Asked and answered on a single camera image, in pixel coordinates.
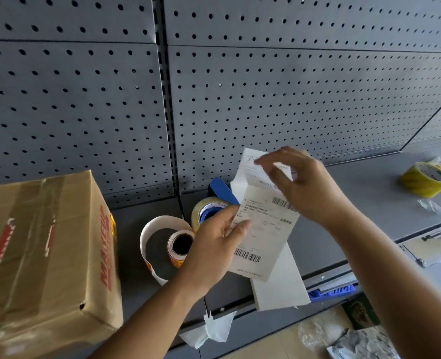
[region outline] yellow tape roll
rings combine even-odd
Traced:
[[[417,162],[401,177],[400,182],[412,193],[433,198],[441,192],[441,169],[427,162]]]
[[[191,226],[194,233],[196,233],[200,227],[201,216],[203,213],[209,213],[210,211],[215,213],[220,209],[224,209],[228,205],[230,205],[230,203],[216,197],[202,199],[200,202],[198,202],[196,206],[194,206],[191,214]]]

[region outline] floor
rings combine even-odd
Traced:
[[[326,348],[348,328],[352,328],[352,324],[339,305],[222,359],[328,359]]]

